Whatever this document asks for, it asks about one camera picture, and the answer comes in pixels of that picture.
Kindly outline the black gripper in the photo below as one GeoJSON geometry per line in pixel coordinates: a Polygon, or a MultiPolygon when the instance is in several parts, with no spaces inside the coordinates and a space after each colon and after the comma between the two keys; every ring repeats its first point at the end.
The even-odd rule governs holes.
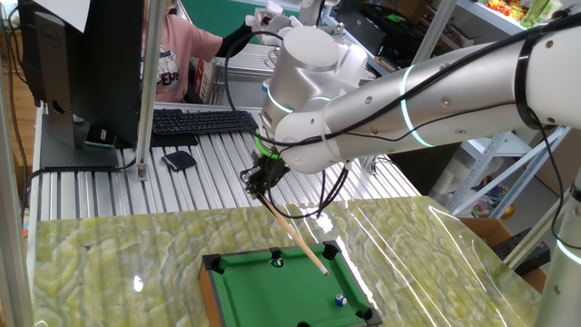
{"type": "Polygon", "coordinates": [[[244,190],[251,198],[269,193],[291,170],[281,159],[273,159],[263,154],[253,154],[252,160],[253,167],[240,172],[244,190]]]}

